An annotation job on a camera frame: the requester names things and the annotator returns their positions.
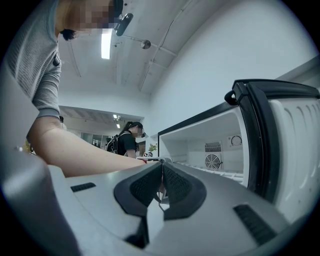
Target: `white ceiling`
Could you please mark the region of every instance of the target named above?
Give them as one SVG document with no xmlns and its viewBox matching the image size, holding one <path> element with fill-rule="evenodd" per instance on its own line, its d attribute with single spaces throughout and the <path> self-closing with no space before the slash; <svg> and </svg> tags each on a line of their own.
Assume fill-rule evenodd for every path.
<svg viewBox="0 0 320 256">
<path fill-rule="evenodd" d="M 115 121 L 113 114 L 109 112 L 103 112 L 92 109 L 84 109 L 69 106 L 60 106 L 60 115 L 68 118 L 81 119 L 86 121 L 94 121 L 97 123 L 107 124 L 108 126 L 115 127 L 115 124 L 119 124 L 121 127 L 125 125 L 128 121 L 139 122 L 140 117 L 133 115 L 123 115 L 121 114 L 121 120 Z"/>
<path fill-rule="evenodd" d="M 159 45 L 170 24 L 163 48 L 178 55 L 184 44 L 197 29 L 227 0 L 125 0 L 123 14 L 132 13 L 134 18 L 124 35 L 149 40 Z M 101 35 L 80 35 L 66 42 L 59 40 L 62 72 L 75 76 L 100 76 L 106 83 L 130 86 L 151 94 L 175 56 L 151 46 L 142 49 L 140 42 L 113 33 L 111 59 L 101 58 Z"/>
</svg>

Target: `ceiling light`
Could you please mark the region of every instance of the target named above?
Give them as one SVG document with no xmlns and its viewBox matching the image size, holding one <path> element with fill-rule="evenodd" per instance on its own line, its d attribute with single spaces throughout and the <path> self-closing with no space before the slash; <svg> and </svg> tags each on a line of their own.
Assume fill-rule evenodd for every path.
<svg viewBox="0 0 320 256">
<path fill-rule="evenodd" d="M 108 33 L 101 35 L 101 58 L 110 59 L 110 47 L 111 47 L 112 29 L 109 29 Z"/>
</svg>

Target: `woman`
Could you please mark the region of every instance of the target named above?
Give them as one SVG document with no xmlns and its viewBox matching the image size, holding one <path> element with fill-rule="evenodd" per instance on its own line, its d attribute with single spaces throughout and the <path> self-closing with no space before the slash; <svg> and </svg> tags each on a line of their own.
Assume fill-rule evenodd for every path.
<svg viewBox="0 0 320 256">
<path fill-rule="evenodd" d="M 140 122 L 127 122 L 119 134 L 117 154 L 136 158 L 137 137 L 144 137 L 144 126 Z"/>
</svg>

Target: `ceiling pipe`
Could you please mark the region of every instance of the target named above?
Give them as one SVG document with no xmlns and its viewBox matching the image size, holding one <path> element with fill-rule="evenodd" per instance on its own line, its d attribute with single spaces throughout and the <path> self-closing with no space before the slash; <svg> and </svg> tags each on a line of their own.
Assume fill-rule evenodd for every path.
<svg viewBox="0 0 320 256">
<path fill-rule="evenodd" d="M 72 42 L 70 41 L 67 41 L 66 42 L 66 46 L 68 48 L 68 52 L 69 52 L 69 56 L 70 56 L 70 60 L 71 60 L 71 64 L 73 66 L 73 69 L 76 73 L 76 75 L 78 77 L 81 77 L 81 73 L 79 71 L 79 68 L 78 68 L 78 65 L 77 65 L 77 61 L 76 61 L 76 58 L 75 58 L 75 53 L 74 53 L 74 49 L 72 47 Z"/>
<path fill-rule="evenodd" d="M 158 63 L 156 63 L 156 62 L 151 63 L 151 61 L 150 61 L 150 65 L 152 65 L 152 64 L 154 64 L 154 65 L 156 65 L 156 66 L 158 66 L 158 67 L 160 67 L 160 68 L 163 68 L 164 70 L 167 69 L 166 66 L 162 66 L 162 65 L 160 65 L 160 64 L 158 64 Z"/>
<path fill-rule="evenodd" d="M 156 49 L 156 51 L 155 51 L 155 53 L 154 53 L 154 56 L 152 57 L 151 61 L 150 61 L 149 64 L 148 64 L 148 68 L 146 69 L 146 73 L 144 74 L 142 83 L 141 83 L 141 85 L 140 85 L 140 87 L 139 87 L 139 92 L 141 92 L 141 90 L 142 90 L 142 88 L 143 88 L 143 86 L 144 86 L 144 84 L 145 84 L 147 75 L 149 74 L 150 67 L 151 67 L 152 64 L 154 63 L 154 60 L 155 60 L 155 58 L 156 58 L 156 55 L 157 55 L 158 51 L 160 50 L 160 48 L 161 48 L 162 45 L 164 44 L 165 39 L 166 39 L 166 37 L 167 37 L 167 34 L 169 33 L 169 30 L 170 30 L 172 24 L 175 23 L 175 21 L 176 21 L 176 20 L 179 18 L 179 16 L 185 11 L 185 9 L 188 7 L 188 5 L 189 5 L 192 1 L 193 1 L 193 0 L 189 0 L 189 1 L 181 8 L 181 10 L 178 12 L 178 14 L 175 16 L 175 18 L 174 18 L 173 21 L 171 22 L 171 24 L 170 24 L 169 28 L 167 29 L 166 33 L 164 34 L 161 42 L 159 43 L 159 45 L 158 45 L 158 47 L 157 47 L 157 49 Z"/>
<path fill-rule="evenodd" d="M 136 38 L 136 37 L 133 37 L 133 36 L 129 36 L 129 35 L 122 35 L 122 37 L 123 37 L 123 38 L 131 39 L 131 40 L 134 40 L 134 41 L 137 41 L 137 42 L 143 42 L 143 41 L 145 41 L 145 40 L 142 40 L 142 39 L 139 39 L 139 38 Z M 156 48 L 159 47 L 158 45 L 156 45 L 156 44 L 154 44 L 154 43 L 151 43 L 151 45 L 152 45 L 153 47 L 156 47 Z M 168 49 L 166 49 L 166 48 L 164 48 L 164 47 L 160 47 L 159 50 L 164 51 L 164 52 L 166 52 L 166 53 L 168 53 L 168 54 L 170 54 L 170 55 L 172 55 L 172 56 L 174 56 L 174 57 L 177 57 L 177 56 L 178 56 L 176 53 L 174 53 L 174 52 L 172 52 L 172 51 L 170 51 L 170 50 L 168 50 Z"/>
</svg>

